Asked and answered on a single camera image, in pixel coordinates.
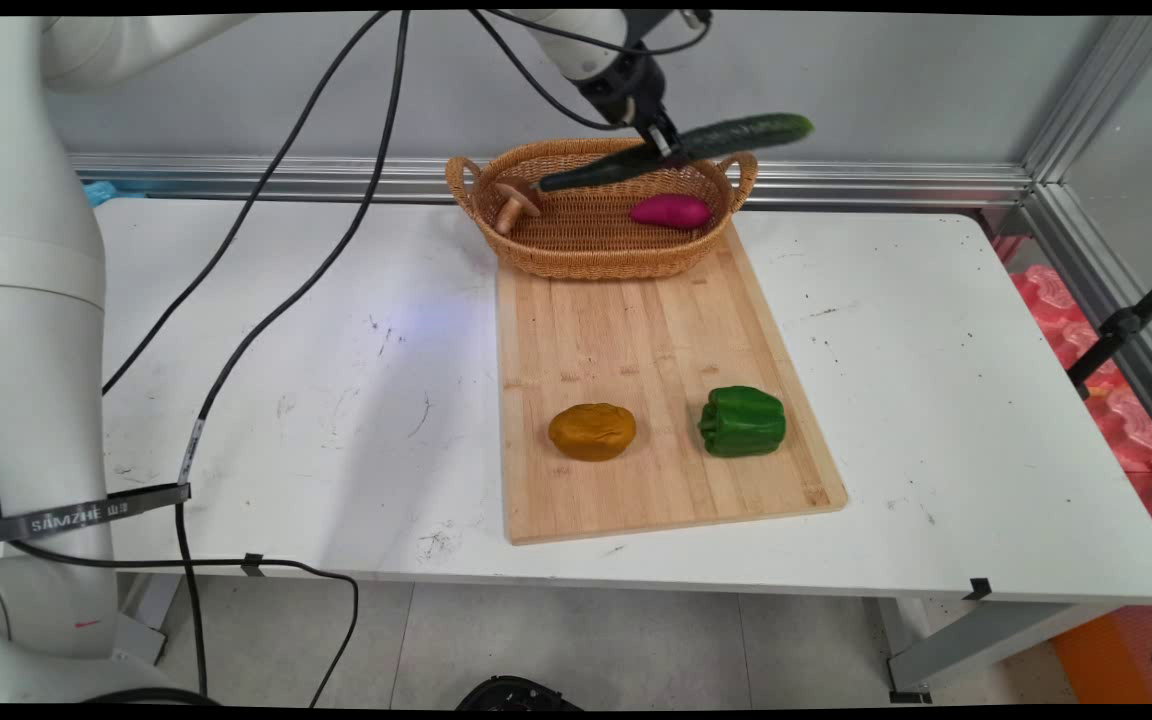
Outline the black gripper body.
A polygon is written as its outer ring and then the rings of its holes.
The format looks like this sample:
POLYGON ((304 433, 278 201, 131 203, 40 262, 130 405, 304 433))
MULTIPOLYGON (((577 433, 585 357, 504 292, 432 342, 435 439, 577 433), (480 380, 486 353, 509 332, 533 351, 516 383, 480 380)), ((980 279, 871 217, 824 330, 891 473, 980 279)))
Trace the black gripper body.
POLYGON ((611 126, 673 129, 664 96, 666 76, 654 56, 621 54, 602 71, 573 85, 611 126))

